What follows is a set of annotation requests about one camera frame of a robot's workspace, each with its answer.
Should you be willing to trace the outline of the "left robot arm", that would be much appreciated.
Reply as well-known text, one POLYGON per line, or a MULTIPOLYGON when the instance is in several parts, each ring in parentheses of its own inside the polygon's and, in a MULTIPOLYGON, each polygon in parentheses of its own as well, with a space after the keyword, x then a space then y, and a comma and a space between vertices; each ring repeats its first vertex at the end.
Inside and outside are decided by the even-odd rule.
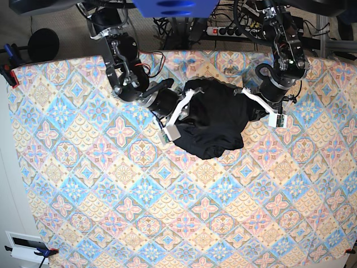
POLYGON ((282 3, 275 1, 258 1, 257 12, 263 15, 260 23, 260 38, 255 37, 240 24, 242 8, 239 2, 233 2, 234 23, 239 32, 257 45, 272 49, 273 65, 259 64, 255 74, 262 83, 255 89, 242 88, 239 94, 257 102, 268 114, 268 125, 287 127, 287 115, 283 111, 283 102, 288 105, 296 103, 295 95, 287 95, 296 81, 306 77, 310 63, 305 57, 298 29, 291 14, 282 3))

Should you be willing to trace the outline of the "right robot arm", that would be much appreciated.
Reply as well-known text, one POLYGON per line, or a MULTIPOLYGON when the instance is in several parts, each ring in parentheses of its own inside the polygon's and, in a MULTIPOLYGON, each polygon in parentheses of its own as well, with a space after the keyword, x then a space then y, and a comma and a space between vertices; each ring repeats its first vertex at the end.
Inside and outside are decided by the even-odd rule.
POLYGON ((195 90, 175 93, 173 79, 151 83, 148 70, 139 59, 136 40, 124 31, 129 21, 129 9, 158 7, 169 17, 189 17, 195 12, 195 1, 10 1, 9 7, 18 15, 51 13, 75 6, 87 22, 90 37, 100 42, 105 73, 112 87, 112 95, 123 102, 136 102, 149 109, 156 117, 163 143, 181 137, 175 125, 188 115, 188 106, 195 90))

